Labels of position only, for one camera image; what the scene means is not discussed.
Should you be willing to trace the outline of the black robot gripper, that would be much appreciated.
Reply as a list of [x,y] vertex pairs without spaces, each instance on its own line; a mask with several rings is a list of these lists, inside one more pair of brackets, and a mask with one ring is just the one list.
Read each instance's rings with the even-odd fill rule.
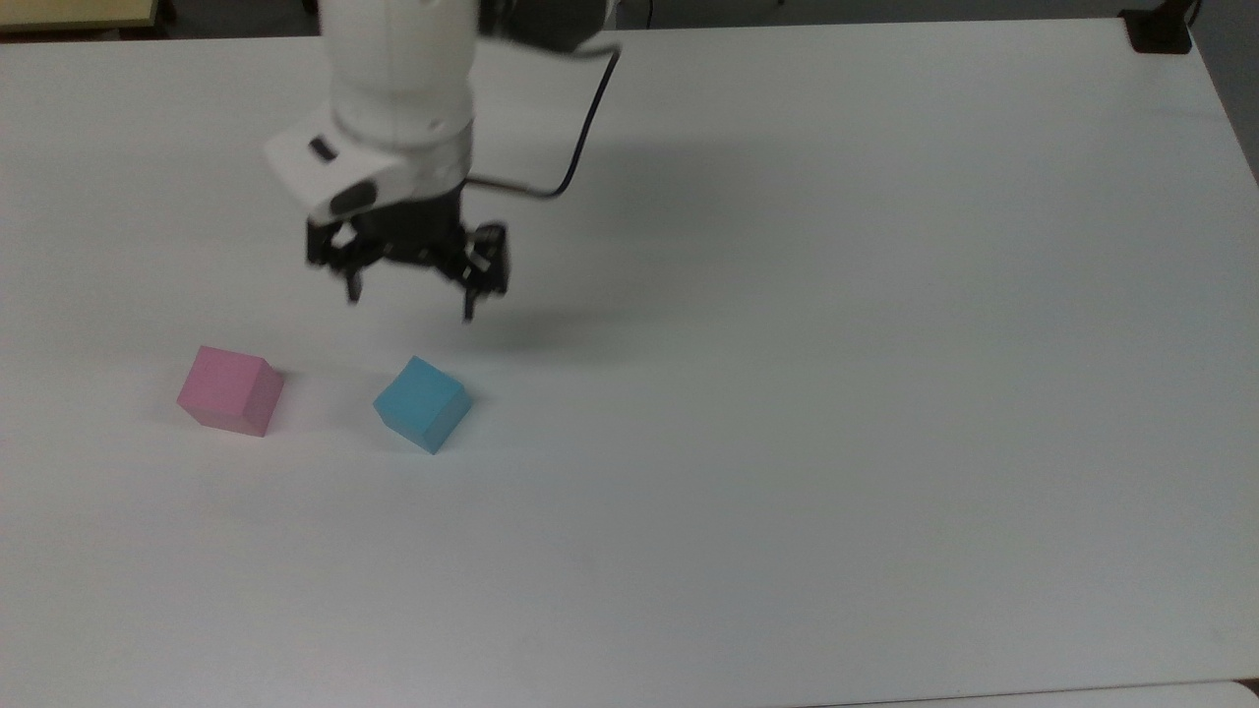
[[485,223],[465,231],[462,189],[441,197],[405,199],[366,210],[366,236],[347,220],[306,220],[306,265],[342,278],[346,299],[363,295],[363,272],[381,260],[419,267],[449,267],[449,278],[463,291],[462,321],[472,323],[477,305],[507,295],[509,231]]

